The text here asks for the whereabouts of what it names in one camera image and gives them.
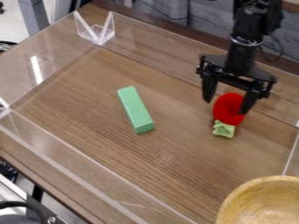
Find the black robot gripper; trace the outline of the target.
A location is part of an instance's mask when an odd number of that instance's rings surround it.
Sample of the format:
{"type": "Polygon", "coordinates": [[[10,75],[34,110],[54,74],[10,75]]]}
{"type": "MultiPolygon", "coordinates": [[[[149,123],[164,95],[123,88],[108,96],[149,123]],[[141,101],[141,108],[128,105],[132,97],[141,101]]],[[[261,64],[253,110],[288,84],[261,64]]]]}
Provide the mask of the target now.
{"type": "Polygon", "coordinates": [[[257,98],[267,98],[277,78],[257,65],[247,73],[236,73],[224,67],[224,55],[200,55],[196,74],[201,78],[201,95],[205,102],[211,102],[217,83],[221,82],[247,93],[240,104],[239,113],[244,115],[253,107],[257,98]]]}

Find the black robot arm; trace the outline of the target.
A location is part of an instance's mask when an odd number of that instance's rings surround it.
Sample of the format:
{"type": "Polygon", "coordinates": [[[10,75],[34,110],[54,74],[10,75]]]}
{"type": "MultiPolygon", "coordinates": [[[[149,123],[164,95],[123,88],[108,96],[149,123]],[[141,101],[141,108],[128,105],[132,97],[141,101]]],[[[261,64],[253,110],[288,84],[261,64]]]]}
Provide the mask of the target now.
{"type": "Polygon", "coordinates": [[[211,102],[221,82],[245,94],[237,113],[245,115],[259,99],[267,98],[277,78],[255,63],[264,36],[281,27],[281,0],[233,0],[233,27],[225,57],[201,55],[196,74],[201,78],[201,97],[211,102]]]}

